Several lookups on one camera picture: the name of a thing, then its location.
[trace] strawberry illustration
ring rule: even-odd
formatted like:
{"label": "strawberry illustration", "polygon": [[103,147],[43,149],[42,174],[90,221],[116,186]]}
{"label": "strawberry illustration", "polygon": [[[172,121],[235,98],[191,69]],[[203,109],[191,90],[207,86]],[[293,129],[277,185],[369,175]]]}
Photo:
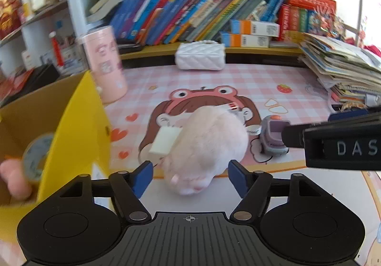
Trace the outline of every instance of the strawberry illustration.
{"label": "strawberry illustration", "polygon": [[277,85],[277,90],[281,93],[291,93],[292,89],[288,85]]}

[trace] crosshair marking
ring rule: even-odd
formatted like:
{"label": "crosshair marking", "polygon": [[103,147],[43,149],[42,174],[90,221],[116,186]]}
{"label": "crosshair marking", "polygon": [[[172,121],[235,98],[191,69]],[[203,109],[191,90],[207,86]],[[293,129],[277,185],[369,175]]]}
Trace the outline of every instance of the crosshair marking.
{"label": "crosshair marking", "polygon": [[189,216],[187,216],[186,218],[184,218],[184,220],[187,220],[188,222],[193,222],[194,220],[197,220],[197,218],[195,218],[195,217],[189,215]]}

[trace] toy car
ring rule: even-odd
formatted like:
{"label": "toy car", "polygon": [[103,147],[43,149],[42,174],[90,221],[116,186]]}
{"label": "toy car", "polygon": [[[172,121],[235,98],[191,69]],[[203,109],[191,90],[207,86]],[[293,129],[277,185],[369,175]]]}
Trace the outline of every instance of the toy car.
{"label": "toy car", "polygon": [[261,122],[260,134],[261,153],[271,156],[280,156],[288,153],[289,148],[282,141],[281,133],[290,121],[282,120],[280,116],[267,116]]}

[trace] wooden shelf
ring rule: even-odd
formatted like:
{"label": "wooden shelf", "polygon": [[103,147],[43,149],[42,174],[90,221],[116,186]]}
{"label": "wooden shelf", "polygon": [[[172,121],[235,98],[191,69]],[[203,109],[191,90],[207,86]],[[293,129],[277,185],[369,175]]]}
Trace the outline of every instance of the wooden shelf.
{"label": "wooden shelf", "polygon": [[[174,55],[180,43],[146,46],[142,51],[131,52],[130,54],[121,54],[122,60],[147,58],[152,56]],[[228,47],[225,49],[227,54],[268,54],[279,56],[299,56],[302,54],[300,49],[296,48],[254,48],[254,47]]]}
{"label": "wooden shelf", "polygon": [[0,47],[4,46],[6,43],[10,42],[11,40],[19,37],[21,35],[21,29],[26,27],[27,25],[30,25],[38,20],[41,20],[43,18],[46,18],[47,16],[52,16],[61,10],[64,10],[67,8],[67,0],[59,1],[58,3],[49,6],[48,8],[44,9],[43,11],[39,12],[37,15],[35,15],[32,19],[25,22],[21,25],[18,29],[14,30],[12,33],[8,34],[6,37],[4,37],[2,40],[0,40]]}

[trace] orange heart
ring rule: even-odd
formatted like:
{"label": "orange heart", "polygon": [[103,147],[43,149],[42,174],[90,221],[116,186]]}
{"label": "orange heart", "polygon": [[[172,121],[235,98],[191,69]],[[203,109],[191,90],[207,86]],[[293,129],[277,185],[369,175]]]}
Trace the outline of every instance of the orange heart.
{"label": "orange heart", "polygon": [[130,155],[130,153],[128,151],[120,151],[118,154],[118,157],[123,160],[123,159],[127,158],[129,155]]}
{"label": "orange heart", "polygon": [[127,131],[121,131],[118,128],[115,128],[111,131],[111,141],[118,141],[121,140],[122,138],[127,136]]}
{"label": "orange heart", "polygon": [[134,122],[138,118],[139,114],[134,113],[126,117],[126,121]]}

